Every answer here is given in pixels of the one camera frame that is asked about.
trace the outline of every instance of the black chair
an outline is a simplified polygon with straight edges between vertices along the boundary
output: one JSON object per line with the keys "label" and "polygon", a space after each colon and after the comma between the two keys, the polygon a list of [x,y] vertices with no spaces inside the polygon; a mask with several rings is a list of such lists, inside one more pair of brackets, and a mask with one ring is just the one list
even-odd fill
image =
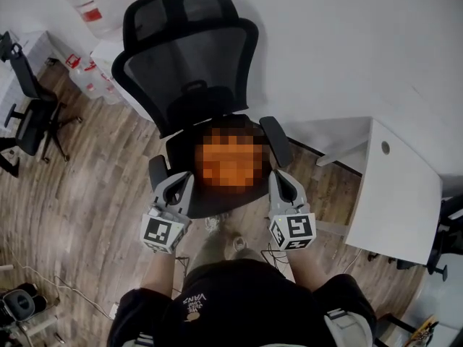
{"label": "black chair", "polygon": [[2,49],[0,52],[1,60],[9,60],[24,95],[31,98],[24,113],[15,111],[16,104],[12,106],[4,122],[4,126],[7,127],[11,118],[21,120],[15,138],[17,145],[28,155],[35,155],[37,153],[41,140],[46,135],[41,159],[46,163],[49,162],[49,159],[46,157],[46,152],[50,141],[53,140],[63,156],[63,159],[68,161],[69,156],[61,147],[61,143],[58,139],[58,131],[73,121],[82,123],[82,119],[80,117],[72,117],[60,121],[60,111],[66,108],[66,105],[60,103],[55,93],[45,89],[37,81],[26,56],[22,52],[21,46],[11,42],[9,33],[5,33],[1,36],[0,40],[0,48]]}
{"label": "black chair", "polygon": [[[292,162],[289,141],[273,117],[253,124],[247,109],[247,76],[258,29],[238,18],[231,0],[139,0],[124,16],[124,51],[112,67],[115,80],[150,114],[166,143],[170,170],[159,155],[150,161],[153,189],[167,176],[195,171],[195,148],[211,128],[251,129],[270,146],[279,166]],[[262,179],[242,194],[217,192],[198,182],[191,218],[245,205],[268,193],[268,160]]]}
{"label": "black chair", "polygon": [[[438,268],[442,254],[463,256],[463,194],[442,201],[433,248],[425,266],[430,275],[441,274],[443,281],[446,281],[448,277],[447,266],[442,269]],[[368,260],[371,261],[376,257],[377,255],[370,254]],[[389,259],[389,263],[394,261],[393,258]],[[414,262],[397,260],[396,267],[398,270],[407,270],[416,265]]]}

